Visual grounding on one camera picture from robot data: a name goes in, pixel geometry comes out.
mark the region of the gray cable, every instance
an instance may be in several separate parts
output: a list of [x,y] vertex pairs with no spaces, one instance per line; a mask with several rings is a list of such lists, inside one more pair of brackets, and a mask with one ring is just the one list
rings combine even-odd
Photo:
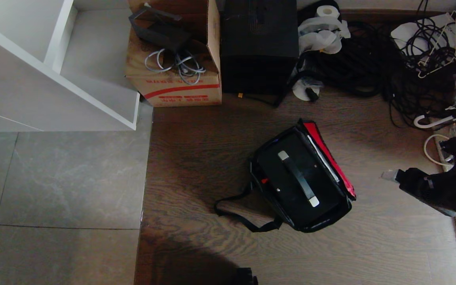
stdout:
[[[186,83],[188,85],[195,85],[196,83],[198,83],[198,81],[200,80],[201,74],[205,73],[207,71],[203,66],[201,66],[198,63],[195,56],[193,56],[193,54],[191,54],[191,52],[188,50],[184,51],[184,53],[186,53],[186,55],[187,55],[185,58],[182,58],[181,55],[178,53],[175,54],[175,56],[174,56],[175,63],[173,65],[165,68],[160,63],[160,55],[163,53],[163,51],[165,51],[165,49],[161,49],[159,51],[152,52],[145,58],[143,63],[145,65],[145,67],[147,68],[147,70],[150,70],[150,71],[156,72],[156,73],[161,73],[161,72],[167,72],[167,71],[171,70],[172,68],[177,67],[177,71],[179,72],[179,76],[181,77],[182,81],[184,81],[184,83]],[[156,62],[160,69],[154,69],[147,65],[147,61],[152,56],[156,56]],[[186,62],[188,62],[188,61],[193,61],[196,68],[188,66],[186,64]],[[196,76],[197,78],[192,83],[188,82],[188,80],[185,79],[185,77],[193,77],[193,76]]]

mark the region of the cardboard box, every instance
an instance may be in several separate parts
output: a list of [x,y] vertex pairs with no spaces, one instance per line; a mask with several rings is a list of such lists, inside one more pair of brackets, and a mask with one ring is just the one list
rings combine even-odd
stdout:
[[[145,2],[149,2],[153,8],[181,15],[182,20],[179,24],[192,33],[193,40],[188,45],[188,49],[198,55],[197,60],[207,71],[201,75],[195,85],[184,83],[176,68],[162,73],[151,72],[145,67],[144,60],[150,53],[160,50],[160,47],[142,41],[132,29],[125,77],[154,107],[220,105],[222,101],[219,74],[220,27],[215,0],[128,0],[128,2],[133,13],[141,9]],[[145,13],[142,18],[139,18],[138,24],[144,27],[152,20],[152,14]],[[169,66],[173,61],[171,57],[171,55],[165,56],[161,64],[164,67]],[[159,69],[155,57],[150,58],[147,64],[151,68]],[[195,79],[196,77],[190,78],[190,82],[194,82]]]

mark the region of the white shelf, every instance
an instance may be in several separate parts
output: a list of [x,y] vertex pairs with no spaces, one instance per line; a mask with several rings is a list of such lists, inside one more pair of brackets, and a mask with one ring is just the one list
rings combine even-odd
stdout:
[[65,59],[77,14],[78,11],[73,6],[73,0],[65,0],[59,12],[44,60],[45,65],[57,73],[61,73],[61,67]]
[[136,123],[138,92],[124,77],[130,15],[129,9],[79,12],[61,75]]
[[133,121],[96,100],[1,33],[0,117],[35,130],[135,130]]
[[40,61],[65,0],[0,0],[0,33]]

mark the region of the black box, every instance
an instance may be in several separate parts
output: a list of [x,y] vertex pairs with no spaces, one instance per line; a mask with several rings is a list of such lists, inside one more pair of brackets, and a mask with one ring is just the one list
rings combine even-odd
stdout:
[[296,1],[226,1],[221,26],[223,92],[282,95],[296,64]]

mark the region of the bag handle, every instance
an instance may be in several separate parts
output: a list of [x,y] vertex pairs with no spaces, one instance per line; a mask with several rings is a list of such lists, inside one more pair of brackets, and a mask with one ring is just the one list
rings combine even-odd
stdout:
[[274,220],[272,222],[268,222],[261,227],[257,227],[255,224],[253,224],[252,222],[249,222],[249,220],[244,218],[243,216],[236,214],[236,213],[232,213],[230,211],[221,210],[217,207],[217,205],[222,201],[233,201],[233,200],[242,199],[242,198],[246,197],[247,195],[251,194],[251,190],[252,190],[252,184],[250,182],[244,188],[244,191],[241,194],[217,200],[214,203],[214,212],[220,217],[222,217],[224,215],[228,215],[230,217],[235,218],[236,220],[241,222],[244,226],[246,226],[246,228],[248,228],[253,233],[263,233],[263,232],[268,232],[268,231],[279,229],[281,227],[281,225],[283,224],[283,220],[278,215],[274,218]]
[[311,186],[309,186],[309,183],[307,183],[304,175],[302,174],[300,169],[298,169],[298,167],[295,165],[293,160],[291,160],[286,151],[280,151],[279,153],[277,153],[277,155],[283,162],[286,169],[293,175],[295,180],[298,182],[300,188],[302,189],[302,192],[306,195],[306,198],[311,204],[311,206],[318,206],[320,204],[318,197],[316,197],[313,190],[311,189]]

